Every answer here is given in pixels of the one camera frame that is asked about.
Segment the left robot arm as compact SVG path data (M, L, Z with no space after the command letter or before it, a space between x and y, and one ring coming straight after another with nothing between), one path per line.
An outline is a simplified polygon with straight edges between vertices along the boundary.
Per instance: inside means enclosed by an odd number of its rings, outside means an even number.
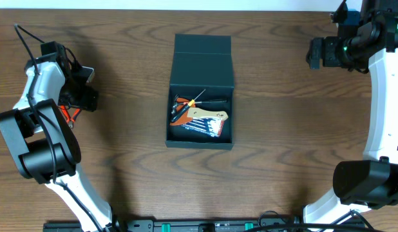
M93 68L63 52L28 61L24 92L12 110L0 113L0 132L19 173L54 191L79 219L82 231L120 231L112 207L84 174L81 149L63 106L95 111Z

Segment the red handled pliers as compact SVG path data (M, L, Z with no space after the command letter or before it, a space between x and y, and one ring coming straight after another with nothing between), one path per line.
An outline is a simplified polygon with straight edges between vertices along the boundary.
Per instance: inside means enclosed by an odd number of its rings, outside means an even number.
M74 124L77 120L77 117L79 116L79 114L81 113L81 109L76 109L74 111L74 113L72 115L70 115L69 110L66 106L59 106L59 108L61 109L62 114L64 115L66 122L68 124L68 126L73 129L74 128Z

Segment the blue drill bit pack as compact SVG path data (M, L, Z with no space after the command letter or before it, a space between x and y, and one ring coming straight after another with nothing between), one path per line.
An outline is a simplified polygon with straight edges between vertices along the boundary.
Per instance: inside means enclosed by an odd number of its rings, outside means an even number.
M182 125L187 130L206 134L210 137L219 137L222 134L224 121L220 119L204 118L193 119Z

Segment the orange scraper wooden handle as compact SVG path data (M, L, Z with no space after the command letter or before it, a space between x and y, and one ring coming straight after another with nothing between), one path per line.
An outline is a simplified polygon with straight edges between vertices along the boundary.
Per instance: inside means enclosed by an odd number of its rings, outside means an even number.
M194 103L176 122L169 123L171 126L181 126L187 122L192 121L193 119L204 119L204 118L212 118L212 119L220 119L225 121L229 118L228 114L225 111L209 111L203 110L198 107L198 105Z

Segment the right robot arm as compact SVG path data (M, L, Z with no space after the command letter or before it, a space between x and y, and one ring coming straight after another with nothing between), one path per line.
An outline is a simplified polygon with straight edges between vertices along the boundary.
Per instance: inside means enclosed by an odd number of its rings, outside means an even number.
M330 17L337 35L311 40L306 60L370 75L370 125L363 158L340 162L332 188L304 207L314 231L398 204L398 1L367 0L358 11L341 3Z

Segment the dark green box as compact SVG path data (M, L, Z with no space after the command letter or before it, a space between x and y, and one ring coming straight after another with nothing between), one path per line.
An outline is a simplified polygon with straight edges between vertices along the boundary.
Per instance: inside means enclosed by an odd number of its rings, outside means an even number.
M175 95L191 100L203 92L196 101L227 99L226 103L198 105L209 111L225 111L222 134L210 137L171 126L171 110ZM231 55L231 37L226 35L177 34L167 104L166 146L169 148L196 148L231 150L233 142L234 69Z

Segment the black red claw hammer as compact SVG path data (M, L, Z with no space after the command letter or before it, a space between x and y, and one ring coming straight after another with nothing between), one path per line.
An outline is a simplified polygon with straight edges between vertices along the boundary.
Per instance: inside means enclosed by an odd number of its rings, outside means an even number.
M173 106L171 110L171 115L175 115L176 112L181 108L181 106L189 103L190 100L179 97L179 95L175 95L173 99ZM206 100L206 101L196 101L196 104L213 104L213 103L226 103L227 99L213 99L213 100Z

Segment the black yellow screwdriver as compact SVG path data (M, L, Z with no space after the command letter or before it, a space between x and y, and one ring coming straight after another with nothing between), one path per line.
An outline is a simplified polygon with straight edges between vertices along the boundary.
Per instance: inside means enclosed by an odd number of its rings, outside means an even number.
M176 122L195 103L195 100L197 100L197 98L199 98L199 96L201 96L201 94L203 94L204 91L205 89L202 92L200 92L194 99L191 99L186 104L183 104L183 107L173 115L171 123Z

